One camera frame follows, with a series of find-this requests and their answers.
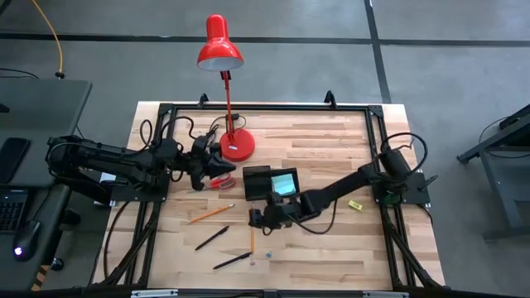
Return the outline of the black aluminium table frame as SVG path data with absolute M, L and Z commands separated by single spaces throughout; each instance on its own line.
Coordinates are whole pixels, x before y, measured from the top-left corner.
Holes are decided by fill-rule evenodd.
M 296 168 L 302 190 L 319 189 L 356 171 L 371 159 L 381 139 L 391 136 L 414 166 L 421 155 L 408 134 L 403 106 L 385 104 L 377 116 L 368 107 L 305 110 L 271 104 L 234 106 L 241 125 L 256 142 L 248 166 Z M 391 277 L 380 211 L 369 188 L 342 198 L 336 209 L 316 219 L 263 235 L 255 229 L 251 256 L 218 270 L 213 267 L 250 251 L 243 175 L 227 190 L 195 192 L 188 178 L 173 184 L 161 207 L 147 284 L 165 288 L 388 290 Z M 350 208 L 350 200 L 363 210 Z M 229 204 L 232 209 L 187 224 Z M 224 226 L 229 230 L 198 251 L 195 248 Z

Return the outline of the black mesh desk organizer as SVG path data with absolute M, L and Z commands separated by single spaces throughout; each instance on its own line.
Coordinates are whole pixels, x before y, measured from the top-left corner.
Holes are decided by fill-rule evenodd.
M 298 174 L 296 168 L 273 169 L 270 166 L 249 166 L 243 168 L 243 186 L 245 199 L 255 201 L 265 199 L 266 194 L 274 192 L 272 188 L 272 177 L 276 175 L 292 174 L 296 194 L 300 192 Z

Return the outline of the black computer mouse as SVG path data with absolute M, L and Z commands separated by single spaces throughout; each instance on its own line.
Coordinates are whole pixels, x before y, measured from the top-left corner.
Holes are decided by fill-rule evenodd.
M 12 243 L 13 257 L 18 262 L 30 260 L 36 252 L 41 223 L 37 220 L 29 221 L 16 232 Z

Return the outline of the black smartphone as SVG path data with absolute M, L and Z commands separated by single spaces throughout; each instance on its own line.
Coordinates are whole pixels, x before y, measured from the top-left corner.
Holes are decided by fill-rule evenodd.
M 9 137 L 0 148 L 0 184 L 9 183 L 26 155 L 31 140 L 20 137 Z

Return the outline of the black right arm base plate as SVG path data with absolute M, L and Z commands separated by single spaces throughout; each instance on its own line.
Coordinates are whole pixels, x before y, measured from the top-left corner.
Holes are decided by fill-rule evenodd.
M 435 179 L 436 176 L 427 179 L 423 173 L 415 172 L 398 187 L 379 182 L 373 186 L 374 199 L 385 205 L 430 204 L 427 187 Z

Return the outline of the black metal stand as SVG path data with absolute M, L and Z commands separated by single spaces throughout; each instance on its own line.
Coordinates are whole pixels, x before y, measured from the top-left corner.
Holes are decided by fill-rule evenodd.
M 483 234 L 485 241 L 530 236 L 530 219 L 524 220 L 520 204 L 530 205 L 530 104 L 500 118 L 486 129 L 497 131 L 485 137 L 480 133 L 477 145 L 458 155 L 467 164 L 479 158 L 490 188 L 498 198 L 506 226 Z

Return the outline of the orange pencil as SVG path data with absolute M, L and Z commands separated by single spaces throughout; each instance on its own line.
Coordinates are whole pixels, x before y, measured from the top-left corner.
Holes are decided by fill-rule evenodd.
M 250 209 L 254 209 L 254 203 L 251 203 L 250 207 L 251 207 Z M 251 238 L 250 238 L 250 251 L 252 253 L 251 263 L 254 263 L 253 254 L 255 252 L 255 229 L 254 229 L 254 227 L 251 224 L 252 222 L 253 222 L 252 212 L 249 211 L 249 225 L 251 226 L 251 229 L 250 229 L 250 235 L 251 235 Z
M 214 211 L 211 211 L 207 214 L 202 214 L 201 216 L 195 218 L 195 219 L 192 219 L 191 221 L 189 221 L 187 224 L 194 224 L 196 222 L 199 222 L 203 219 L 207 219 L 208 217 L 211 217 L 213 215 L 216 215 L 216 214 L 219 214 L 219 213 L 223 213 L 224 211 L 227 211 L 229 209 L 232 209 L 233 207 L 235 206 L 235 204 L 229 204 L 229 205 L 226 205 L 222 208 L 219 208 L 219 209 L 216 209 Z

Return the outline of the black keyboard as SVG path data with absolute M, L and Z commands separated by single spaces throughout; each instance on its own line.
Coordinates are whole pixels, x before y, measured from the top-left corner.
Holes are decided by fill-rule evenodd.
M 28 190 L 0 189 L 0 233 L 15 233 L 27 213 Z

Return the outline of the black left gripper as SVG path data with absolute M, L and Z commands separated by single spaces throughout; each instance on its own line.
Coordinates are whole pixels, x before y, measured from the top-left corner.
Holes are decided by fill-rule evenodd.
M 205 168 L 210 159 L 208 142 L 209 138 L 207 136 L 199 136 L 194 140 L 189 151 L 189 161 L 186 172 L 190 176 L 193 190 L 203 190 L 205 186 L 202 179 L 205 176 Z M 235 168 L 233 163 L 224 160 L 219 154 L 214 154 L 211 157 L 210 165 L 214 167 L 214 169 L 210 171 L 211 179 L 229 174 Z

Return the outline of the dark grey desk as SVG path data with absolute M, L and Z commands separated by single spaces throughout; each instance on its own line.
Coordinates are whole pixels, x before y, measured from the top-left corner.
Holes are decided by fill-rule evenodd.
M 75 132 L 92 84 L 67 79 L 0 79 L 0 147 L 9 137 L 31 141 L 17 172 L 7 183 L 0 182 L 0 203 L 5 194 L 25 190 L 29 197 L 24 224 L 40 223 L 35 252 L 19 262 L 14 257 L 14 233 L 0 232 L 0 291 L 27 291 L 32 288 L 41 266 L 52 262 L 60 239 L 60 216 L 70 190 L 49 174 L 45 161 L 47 142 Z

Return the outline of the black pen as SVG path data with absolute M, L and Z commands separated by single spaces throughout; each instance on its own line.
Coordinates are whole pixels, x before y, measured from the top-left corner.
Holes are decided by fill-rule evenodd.
M 229 259 L 228 261 L 225 261 L 225 262 L 222 262 L 216 266 L 213 267 L 213 270 L 218 270 L 220 268 L 223 268 L 223 267 L 226 267 L 232 263 L 235 263 L 235 262 L 238 262 L 238 261 L 241 261 L 241 260 L 244 260 L 244 259 L 247 259 L 249 258 L 251 255 L 253 254 L 253 252 L 246 252 L 244 254 L 241 254 L 237 257 L 233 257 L 231 259 Z
M 207 238 L 204 242 L 202 242 L 201 244 L 199 244 L 196 248 L 195 248 L 195 251 L 198 251 L 200 250 L 201 248 L 203 248 L 204 246 L 206 246 L 208 243 L 212 242 L 214 239 L 216 239 L 217 237 L 221 236 L 222 234 L 226 233 L 228 230 L 229 230 L 230 226 L 224 226 L 223 228 L 221 228 L 219 231 L 217 231 L 215 234 L 213 234 L 212 236 L 210 236 L 209 238 Z

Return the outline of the teal sticky note pad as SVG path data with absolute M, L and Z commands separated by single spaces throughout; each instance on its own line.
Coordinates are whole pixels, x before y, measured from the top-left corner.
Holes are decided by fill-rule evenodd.
M 279 195 L 294 195 L 297 192 L 292 174 L 273 176 L 272 188 Z

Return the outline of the silver table edge bracket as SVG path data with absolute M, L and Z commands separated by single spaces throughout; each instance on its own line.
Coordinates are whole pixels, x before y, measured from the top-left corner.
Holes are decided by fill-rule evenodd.
M 151 289 L 132 291 L 130 298 L 174 298 L 177 296 L 177 289 Z
M 364 291 L 363 298 L 410 298 L 406 292 L 399 291 Z

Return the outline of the red desk lamp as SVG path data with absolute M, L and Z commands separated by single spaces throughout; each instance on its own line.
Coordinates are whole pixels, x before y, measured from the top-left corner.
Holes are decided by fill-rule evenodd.
M 244 58 L 229 39 L 228 22 L 222 15 L 210 15 L 205 25 L 206 43 L 198 54 L 196 64 L 200 70 L 219 72 L 224 82 L 227 131 L 219 140 L 223 157 L 229 161 L 245 161 L 254 153 L 255 141 L 248 130 L 235 127 L 230 93 L 230 71 L 242 67 Z

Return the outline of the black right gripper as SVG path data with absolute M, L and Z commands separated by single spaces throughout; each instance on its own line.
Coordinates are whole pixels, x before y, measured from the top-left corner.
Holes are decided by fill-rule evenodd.
M 304 207 L 299 195 L 283 197 L 276 192 L 266 195 L 267 205 L 262 212 L 259 209 L 250 209 L 248 225 L 253 228 L 290 228 L 293 223 L 305 222 L 313 219 L 315 213 Z

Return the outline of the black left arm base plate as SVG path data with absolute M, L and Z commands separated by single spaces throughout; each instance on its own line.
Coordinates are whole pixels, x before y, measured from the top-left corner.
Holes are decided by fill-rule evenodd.
M 110 181 L 110 199 L 113 201 L 134 202 L 163 202 L 169 190 L 170 175 L 162 172 L 160 175 L 144 175 L 139 181 L 117 178 Z

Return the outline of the red-handled scissors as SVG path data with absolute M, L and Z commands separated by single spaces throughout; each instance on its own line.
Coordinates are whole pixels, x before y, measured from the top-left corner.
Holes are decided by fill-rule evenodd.
M 210 180 L 200 191 L 205 190 L 227 190 L 234 187 L 236 180 L 230 174 L 224 174 Z

